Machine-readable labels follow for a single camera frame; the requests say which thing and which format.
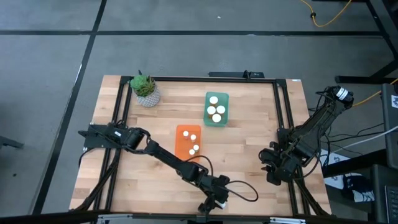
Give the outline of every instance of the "orange tray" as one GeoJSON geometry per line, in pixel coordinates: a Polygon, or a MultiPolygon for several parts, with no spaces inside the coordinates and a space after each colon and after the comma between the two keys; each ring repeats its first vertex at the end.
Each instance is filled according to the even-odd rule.
{"type": "MultiPolygon", "coordinates": [[[[175,133],[175,156],[177,156],[181,160],[187,160],[193,156],[189,154],[189,150],[193,149],[193,145],[198,145],[199,150],[193,156],[199,156],[201,151],[201,129],[199,125],[178,125],[177,131],[175,133]],[[188,139],[185,139],[183,136],[183,132],[188,131],[189,136],[188,139]],[[190,136],[191,134],[195,134],[197,136],[197,140],[195,142],[191,142],[190,136]]],[[[199,158],[192,159],[192,161],[199,162],[199,158]]]]}

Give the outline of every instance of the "white plant pot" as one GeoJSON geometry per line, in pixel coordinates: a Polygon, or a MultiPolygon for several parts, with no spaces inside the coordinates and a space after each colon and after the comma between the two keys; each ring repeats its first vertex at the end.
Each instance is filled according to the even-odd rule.
{"type": "Polygon", "coordinates": [[[159,100],[160,100],[160,91],[157,85],[155,86],[155,91],[150,95],[145,97],[137,96],[137,102],[145,107],[153,107],[159,102],[159,100]]]}

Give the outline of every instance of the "green tray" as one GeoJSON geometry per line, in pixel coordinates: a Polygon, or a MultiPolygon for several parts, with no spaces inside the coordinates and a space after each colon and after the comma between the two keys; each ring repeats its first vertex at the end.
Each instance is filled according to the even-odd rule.
{"type": "Polygon", "coordinates": [[[205,122],[205,125],[214,126],[214,127],[225,127],[226,126],[226,123],[228,122],[228,100],[229,100],[229,95],[226,93],[216,93],[216,92],[207,92],[206,93],[205,113],[203,115],[203,120],[205,122]],[[218,98],[217,106],[225,107],[225,113],[221,117],[221,121],[219,123],[214,123],[213,120],[207,116],[207,107],[210,106],[209,99],[212,96],[217,96],[217,98],[218,98]]]}

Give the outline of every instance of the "butcher block tabletop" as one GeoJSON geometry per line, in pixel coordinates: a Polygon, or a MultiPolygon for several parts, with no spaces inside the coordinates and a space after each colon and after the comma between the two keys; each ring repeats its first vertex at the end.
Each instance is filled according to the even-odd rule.
{"type": "MultiPolygon", "coordinates": [[[[93,115],[95,124],[111,121],[119,75],[105,75],[99,90],[93,115]]],[[[286,80],[290,105],[295,125],[308,119],[302,83],[300,80],[286,80]]],[[[259,192],[257,202],[247,202],[229,194],[226,207],[216,208],[213,215],[292,215],[289,191],[286,183],[275,186],[266,181],[266,172],[258,159],[258,153],[277,141],[278,128],[275,98],[272,84],[267,83],[220,83],[220,82],[157,82],[161,93],[159,104],[145,108],[136,101],[133,94],[127,125],[148,130],[151,138],[164,149],[174,153],[175,132],[179,124],[201,126],[200,154],[208,157],[214,166],[215,176],[228,176],[231,180],[243,180],[259,192]],[[228,123],[225,127],[209,127],[203,122],[205,95],[208,91],[229,95],[228,123]]],[[[125,85],[119,116],[123,113],[128,85],[125,85]]],[[[287,124],[284,105],[284,123],[287,124]]],[[[87,153],[78,172],[70,208],[76,208],[93,190],[100,176],[104,149],[87,153]]],[[[303,169],[306,174],[315,164],[315,159],[303,169]]],[[[199,163],[210,169],[208,162],[200,158],[199,163]]],[[[322,208],[331,212],[320,165],[305,178],[306,186],[322,208]]],[[[228,188],[246,198],[255,198],[247,186],[234,183],[228,188]]],[[[100,208],[108,185],[104,187],[100,208]]],[[[298,209],[302,210],[299,190],[295,188],[298,209]]],[[[122,151],[112,212],[198,214],[198,206],[206,196],[198,188],[184,182],[175,170],[148,155],[136,155],[122,151]]]]}

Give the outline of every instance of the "gray floor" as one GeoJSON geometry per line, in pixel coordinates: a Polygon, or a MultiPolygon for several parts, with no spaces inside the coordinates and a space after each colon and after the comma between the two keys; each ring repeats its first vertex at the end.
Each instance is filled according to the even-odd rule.
{"type": "MultiPolygon", "coordinates": [[[[320,24],[344,5],[311,4],[320,24]]],[[[99,6],[100,0],[0,0],[0,29],[90,30],[99,6]]],[[[99,29],[318,30],[298,0],[109,0],[99,29]]],[[[323,30],[376,29],[367,7],[355,3],[323,30]]],[[[29,212],[87,41],[87,36],[0,35],[0,135],[25,142],[23,150],[5,147],[0,152],[2,217],[29,212]]],[[[384,40],[375,37],[97,36],[44,212],[68,209],[84,140],[77,131],[91,121],[103,75],[134,75],[138,69],[171,76],[263,71],[269,78],[301,79],[307,104],[314,106],[315,91],[336,85],[335,75],[367,76],[391,60],[384,40]]],[[[359,100],[379,90],[377,85],[344,86],[359,100]]],[[[345,112],[333,123],[332,134],[381,123],[380,105],[375,98],[345,112]]],[[[382,147],[379,139],[352,150],[366,153],[382,147]]],[[[365,217],[338,203],[331,206],[339,217],[365,217]]]]}

